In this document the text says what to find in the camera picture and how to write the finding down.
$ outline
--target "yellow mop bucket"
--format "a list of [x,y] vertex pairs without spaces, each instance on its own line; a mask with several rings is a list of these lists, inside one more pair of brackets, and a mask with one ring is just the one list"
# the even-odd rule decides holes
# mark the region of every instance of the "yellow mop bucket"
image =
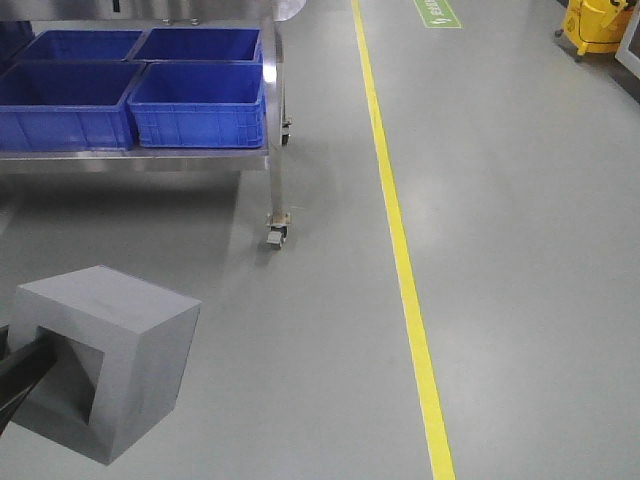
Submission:
[[562,29],[578,48],[576,60],[586,53],[618,50],[637,0],[570,0]]

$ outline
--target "epoxy floor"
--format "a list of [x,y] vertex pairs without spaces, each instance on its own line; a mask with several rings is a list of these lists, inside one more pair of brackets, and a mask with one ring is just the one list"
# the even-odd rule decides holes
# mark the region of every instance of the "epoxy floor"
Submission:
[[[458,478],[640,478],[640,107],[555,0],[363,1]],[[11,177],[15,286],[105,264],[205,302],[176,410],[110,467],[18,426],[2,479],[424,479],[429,458],[349,0],[283,25],[294,229],[262,173]]]

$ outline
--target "gray block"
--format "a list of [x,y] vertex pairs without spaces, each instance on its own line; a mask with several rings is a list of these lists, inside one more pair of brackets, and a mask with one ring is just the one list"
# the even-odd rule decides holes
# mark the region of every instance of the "gray block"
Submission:
[[58,362],[14,421],[111,463],[173,410],[199,311],[106,267],[21,285],[9,348],[48,333]]

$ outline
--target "steel shelf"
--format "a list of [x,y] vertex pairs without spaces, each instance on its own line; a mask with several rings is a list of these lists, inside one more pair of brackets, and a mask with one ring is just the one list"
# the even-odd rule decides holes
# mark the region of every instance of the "steel shelf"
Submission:
[[0,173],[106,173],[267,170],[269,149],[169,149],[135,147],[127,151],[0,151]]
[[243,20],[261,30],[267,139],[260,149],[158,149],[136,147],[123,152],[8,152],[0,151],[0,175],[35,173],[182,172],[210,170],[266,170],[271,191],[267,242],[282,247],[291,216],[284,210],[282,146],[289,125],[284,107],[283,47],[278,22],[295,16],[306,0],[8,0],[0,2],[4,20],[80,20],[86,28],[96,21],[165,24],[188,21]]

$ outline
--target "plastic crate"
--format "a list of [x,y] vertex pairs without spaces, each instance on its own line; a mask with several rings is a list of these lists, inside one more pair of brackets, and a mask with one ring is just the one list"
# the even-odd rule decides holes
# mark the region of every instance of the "plastic crate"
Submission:
[[146,62],[258,62],[261,60],[260,30],[155,28],[133,58]]
[[145,147],[257,148],[264,143],[262,66],[158,63],[129,98]]
[[126,60],[141,36],[139,30],[49,30],[40,34],[18,60]]
[[0,77],[0,150],[131,148],[132,63],[21,63]]
[[30,22],[0,22],[0,60],[10,59],[31,40]]

